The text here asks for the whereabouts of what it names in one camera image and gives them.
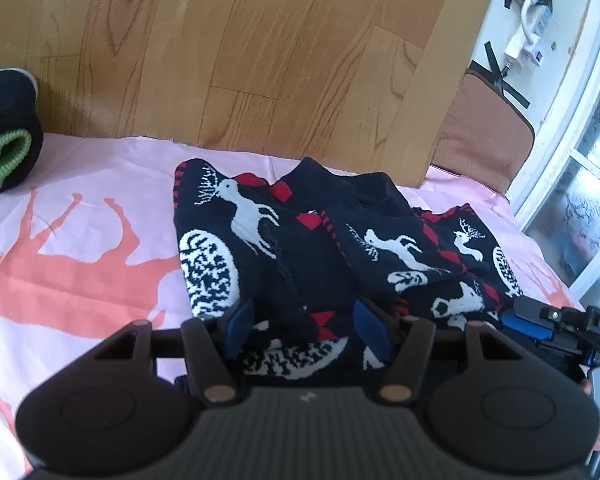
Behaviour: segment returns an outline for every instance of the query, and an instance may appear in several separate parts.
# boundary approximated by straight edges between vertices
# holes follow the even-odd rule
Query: black robotic device
[[[245,386],[225,363],[253,326],[251,301],[179,330],[129,324],[21,404],[29,480],[600,477],[598,409],[565,375],[486,324],[436,330],[355,309],[374,353],[395,350],[373,390]],[[510,313],[503,323],[600,366],[597,309],[520,298]],[[159,378],[157,358],[184,358],[185,380]]]

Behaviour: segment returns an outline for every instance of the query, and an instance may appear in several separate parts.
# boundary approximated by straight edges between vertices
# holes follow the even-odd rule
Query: white power adapter
[[[527,41],[522,25],[520,25],[504,51],[507,62],[510,62],[513,66],[522,66],[523,60],[528,57],[534,65],[542,65],[546,55],[546,46],[541,36],[551,16],[551,9],[547,6],[531,7],[527,19],[532,31],[533,41]]]

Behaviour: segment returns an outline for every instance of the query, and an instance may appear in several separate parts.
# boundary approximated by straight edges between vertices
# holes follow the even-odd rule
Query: white cable
[[[525,3],[522,4],[522,10],[520,11],[520,23],[522,24],[522,30],[525,33],[526,40],[529,43],[534,42],[533,33],[529,28],[528,19],[529,9],[531,8],[531,5],[533,5],[531,0],[525,0]]]

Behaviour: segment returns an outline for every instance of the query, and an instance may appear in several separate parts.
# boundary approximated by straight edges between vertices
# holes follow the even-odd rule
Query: pink bedsheet
[[[0,195],[0,480],[29,467],[13,436],[27,392],[133,319],[170,328],[190,316],[171,192],[174,169],[193,157],[224,174],[251,171],[270,182],[297,163],[142,137],[47,134],[26,183]],[[437,213],[470,203],[526,295],[574,304],[503,197],[437,168],[420,189],[401,191],[412,206]],[[172,379],[184,368],[165,362],[158,372]]]

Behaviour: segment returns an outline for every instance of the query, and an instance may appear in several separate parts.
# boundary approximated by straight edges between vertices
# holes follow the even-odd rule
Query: ribbed gray surface
[[[59,480],[35,472],[30,480]],[[256,388],[239,406],[209,410],[159,464],[116,480],[493,480],[438,449],[409,410],[360,388]],[[586,480],[583,468],[542,480]]]

